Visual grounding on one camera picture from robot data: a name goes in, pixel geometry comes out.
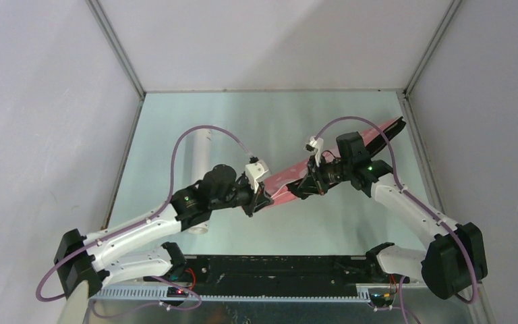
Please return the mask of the pink sport racket bag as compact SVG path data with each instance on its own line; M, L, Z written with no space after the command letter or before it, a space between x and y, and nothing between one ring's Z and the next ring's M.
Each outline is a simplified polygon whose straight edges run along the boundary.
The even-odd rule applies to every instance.
M397 119L390 119L380 124L379 127L388 139L392 140L405 128L405 125L406 123L403 118L398 117ZM384 138L372 127L361 131L360 135L372 157L376 156L386 147ZM298 199L298 197L288 189L287 185L304 178L308 172L307 163L308 159L304 159L264 180L266 192L269 193L274 200L274 203L270 207L283 205Z

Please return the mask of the white shuttlecock tube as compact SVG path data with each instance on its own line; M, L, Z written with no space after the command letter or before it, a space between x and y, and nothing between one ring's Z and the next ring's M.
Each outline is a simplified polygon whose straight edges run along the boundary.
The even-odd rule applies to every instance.
M210 129L199 129L194 132L192 148L192 183L202 180L210 169L212 134Z

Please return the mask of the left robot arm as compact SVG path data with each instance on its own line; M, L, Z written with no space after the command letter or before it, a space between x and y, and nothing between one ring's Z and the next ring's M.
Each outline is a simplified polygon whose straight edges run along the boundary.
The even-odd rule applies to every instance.
M53 267L64 297L69 298L83 281L93 296L105 286L137 277L180 280L186 263L175 243L166 242L144 256L133 250L200 225L216 210L240 207L251 217L274 203L264 185L268 176L262 160L247 164L241 175L228 165L216 165L201 180L174 193L164 206L130 223L86 235L78 229L65 232Z

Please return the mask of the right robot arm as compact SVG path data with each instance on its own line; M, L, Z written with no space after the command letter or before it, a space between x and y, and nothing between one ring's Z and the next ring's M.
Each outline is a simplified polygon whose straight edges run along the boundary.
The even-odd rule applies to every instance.
M290 191L306 199L349 182L400 216L424 245L424 250L412 250L387 242L368 251L373 258L365 264L369 279L382 282L391 274L403 275L425 283L435 296L446 300L487 277L484 239L478 226L460 224L415 197L395 177L392 166L372 159L359 133L340 135L336 142L339 156L327 161L323 140L309 139L307 173Z

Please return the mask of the aluminium front frame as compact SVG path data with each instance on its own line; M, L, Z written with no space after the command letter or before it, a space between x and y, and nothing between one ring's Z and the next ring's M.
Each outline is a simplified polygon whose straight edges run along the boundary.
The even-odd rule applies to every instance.
M455 298L379 272L364 256L193 255L180 284L154 279L101 290L88 323L484 323Z

